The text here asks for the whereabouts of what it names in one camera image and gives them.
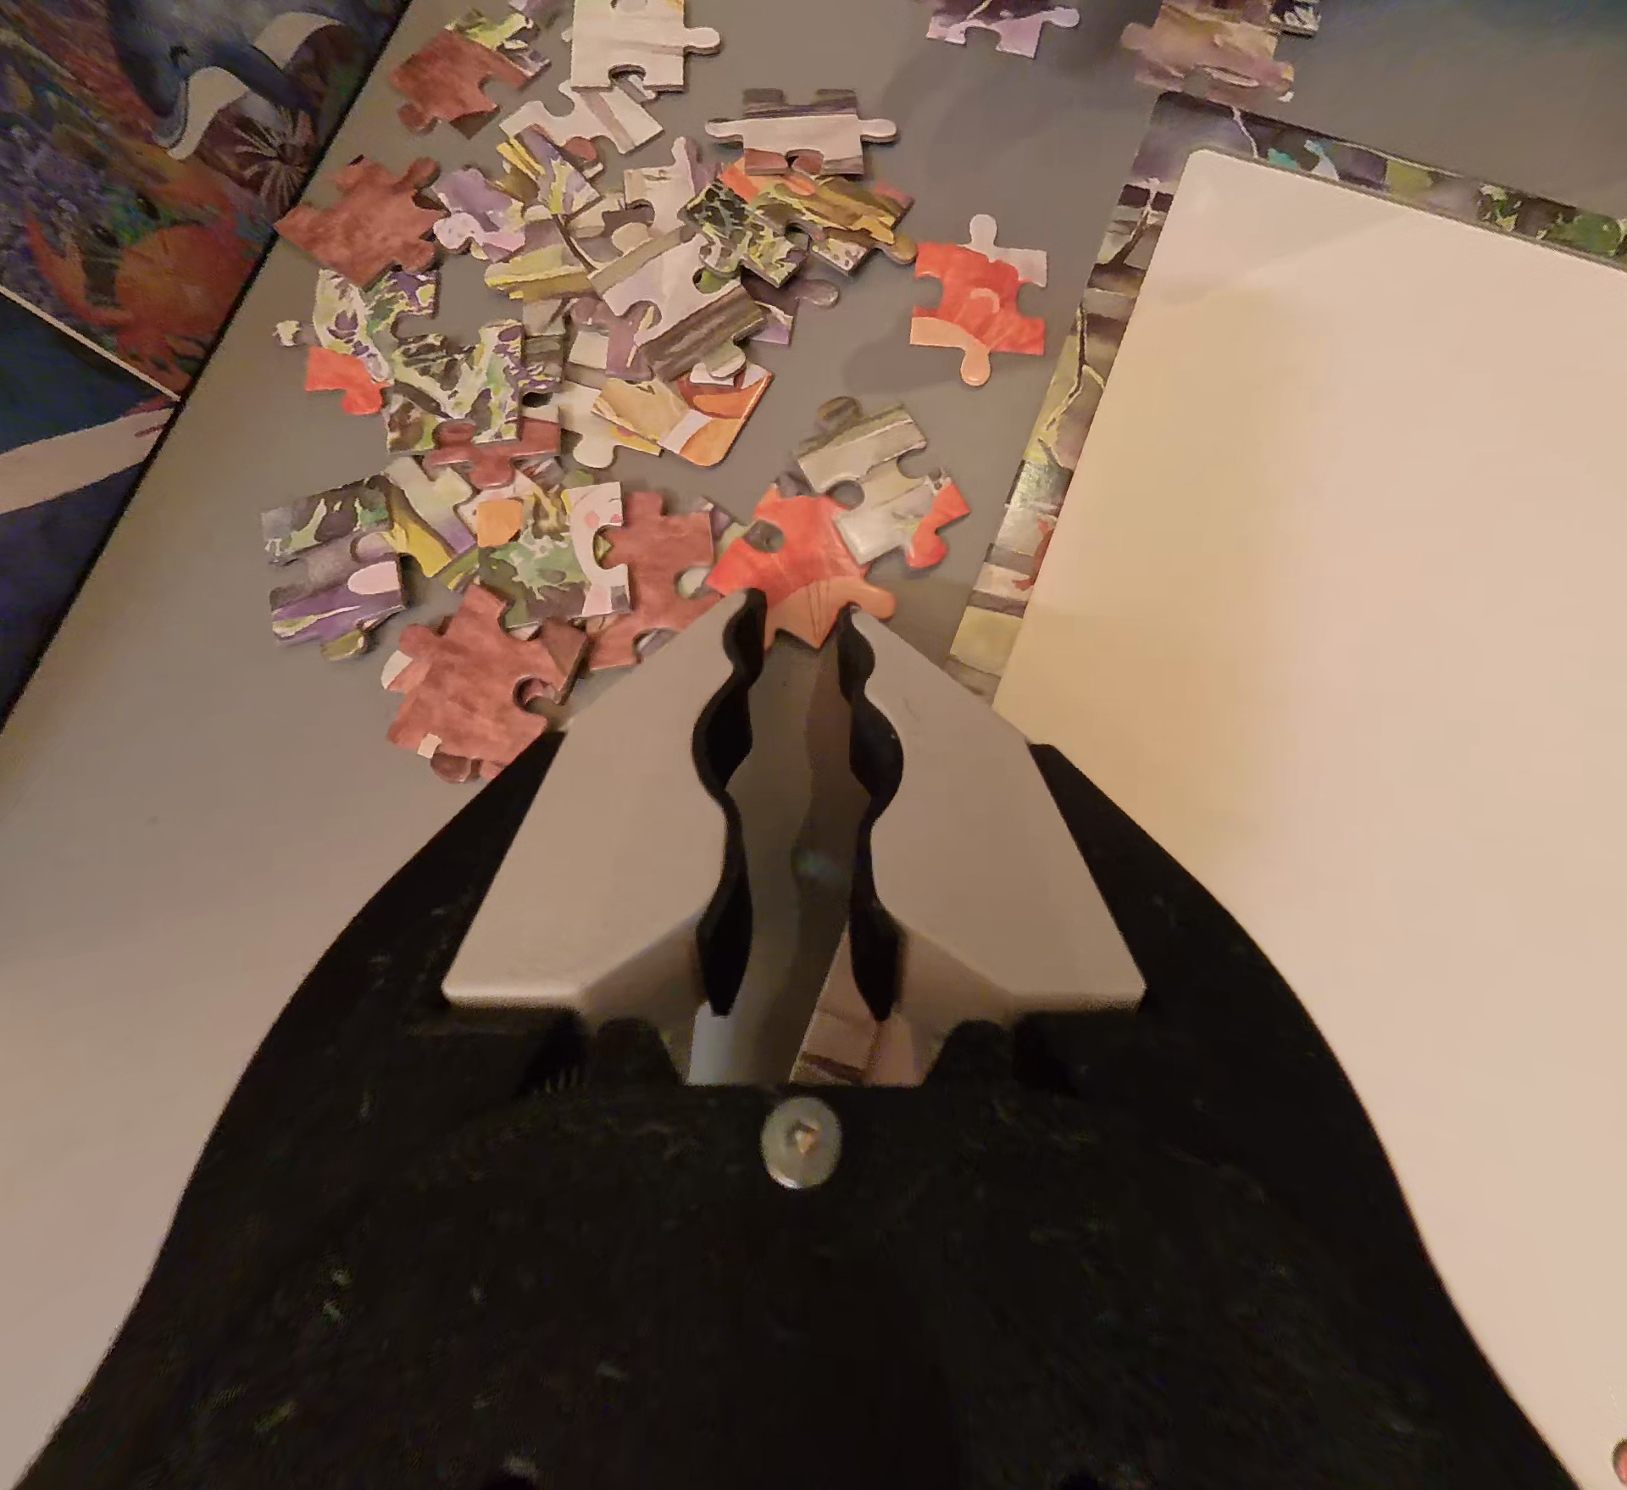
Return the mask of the pile of jigsaw puzzle pieces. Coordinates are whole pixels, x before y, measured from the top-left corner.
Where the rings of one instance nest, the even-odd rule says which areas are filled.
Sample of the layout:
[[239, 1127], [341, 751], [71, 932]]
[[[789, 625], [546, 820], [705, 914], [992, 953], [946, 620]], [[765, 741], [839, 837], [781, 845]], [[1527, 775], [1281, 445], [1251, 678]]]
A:
[[[1023, 59], [1080, 20], [1064, 0], [916, 1], [928, 39], [982, 32]], [[1315, 35], [1324, 1], [1163, 0], [1122, 46], [1138, 81], [1244, 112], [1292, 97], [1280, 42]], [[839, 295], [815, 269], [852, 278], [885, 257], [933, 281], [907, 341], [955, 353], [967, 386], [987, 382], [998, 353], [1047, 350], [1044, 319], [1022, 309], [1047, 254], [1001, 242], [987, 213], [963, 240], [910, 239], [912, 198], [868, 170], [868, 146], [900, 129], [866, 116], [852, 88], [746, 88], [734, 116], [702, 126], [709, 155], [676, 136], [664, 160], [599, 181], [599, 145], [651, 145], [663, 128], [649, 102], [681, 92], [690, 56], [721, 44], [688, 23], [685, 0], [507, 0], [500, 18], [461, 15], [391, 73], [401, 121], [422, 131], [492, 112], [487, 80], [543, 70], [529, 46], [562, 18], [570, 114], [529, 102], [500, 117], [500, 174], [420, 160], [393, 175], [357, 158], [334, 201], [278, 222], [317, 276], [309, 319], [280, 322], [276, 340], [304, 346], [307, 391], [381, 422], [384, 463], [261, 514], [271, 633], [348, 659], [410, 606], [408, 570], [446, 589], [451, 611], [399, 630], [381, 685], [401, 695], [389, 739], [451, 784], [495, 777], [545, 729], [541, 703], [697, 620], [736, 536], [777, 546], [772, 529], [748, 527], [753, 509], [743, 521], [709, 502], [669, 510], [661, 490], [608, 473], [618, 451], [719, 464], [774, 379], [750, 343], [789, 343], [799, 314]], [[469, 343], [403, 334], [399, 321], [437, 314], [454, 254], [483, 269], [505, 314]], [[1086, 302], [1073, 317], [957, 627], [948, 669], [980, 695], [999, 686], [1054, 533], [1112, 319]], [[909, 410], [837, 398], [816, 423], [774, 483], [837, 502], [837, 533], [869, 582], [892, 553], [909, 572], [939, 565], [969, 502], [941, 468], [905, 464], [926, 449]]]

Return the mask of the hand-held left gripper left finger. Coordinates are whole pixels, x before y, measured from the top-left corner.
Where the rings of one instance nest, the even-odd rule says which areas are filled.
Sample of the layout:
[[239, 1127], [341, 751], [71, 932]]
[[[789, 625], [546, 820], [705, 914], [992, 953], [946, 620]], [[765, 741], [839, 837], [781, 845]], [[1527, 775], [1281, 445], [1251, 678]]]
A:
[[740, 808], [765, 598], [738, 589], [586, 705], [442, 980], [454, 1006], [690, 1026], [753, 932]]

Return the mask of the illustrated cardboard puzzle box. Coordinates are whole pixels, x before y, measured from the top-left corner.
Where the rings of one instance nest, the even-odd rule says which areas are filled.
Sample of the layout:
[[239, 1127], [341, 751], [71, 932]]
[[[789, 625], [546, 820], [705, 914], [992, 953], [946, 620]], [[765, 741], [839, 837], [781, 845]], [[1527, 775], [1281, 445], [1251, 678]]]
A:
[[1, 0], [1, 712], [410, 0]]

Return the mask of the red fan-patterned jigsaw piece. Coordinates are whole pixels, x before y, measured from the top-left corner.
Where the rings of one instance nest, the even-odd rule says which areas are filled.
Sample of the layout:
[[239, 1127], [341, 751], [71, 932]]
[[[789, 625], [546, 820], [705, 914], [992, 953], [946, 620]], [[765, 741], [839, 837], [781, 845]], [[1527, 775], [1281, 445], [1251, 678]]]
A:
[[745, 534], [717, 555], [704, 584], [728, 594], [745, 587], [762, 591], [765, 601], [763, 645], [781, 633], [820, 647], [837, 618], [857, 608], [886, 621], [897, 609], [895, 596], [866, 577], [835, 527], [839, 505], [828, 495], [774, 483], [751, 510], [750, 529], [772, 529], [775, 548], [751, 543]]

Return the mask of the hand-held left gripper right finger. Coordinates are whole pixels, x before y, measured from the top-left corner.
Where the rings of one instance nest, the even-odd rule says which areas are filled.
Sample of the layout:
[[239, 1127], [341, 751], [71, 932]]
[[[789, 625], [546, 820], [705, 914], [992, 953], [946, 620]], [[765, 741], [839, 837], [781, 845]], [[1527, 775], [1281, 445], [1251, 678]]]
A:
[[1025, 736], [847, 609], [837, 676], [864, 787], [847, 939], [866, 1011], [910, 1030], [1134, 1009], [1145, 982]]

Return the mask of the jigsaw puzzle frame board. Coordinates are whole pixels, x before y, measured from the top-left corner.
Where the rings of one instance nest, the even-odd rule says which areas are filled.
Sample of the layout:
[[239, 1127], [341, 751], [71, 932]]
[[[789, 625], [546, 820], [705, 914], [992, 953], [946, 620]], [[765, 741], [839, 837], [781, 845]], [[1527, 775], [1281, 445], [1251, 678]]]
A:
[[1623, 1486], [1623, 249], [1560, 223], [1162, 95], [1045, 551], [951, 669], [1262, 948], [1497, 1377]]

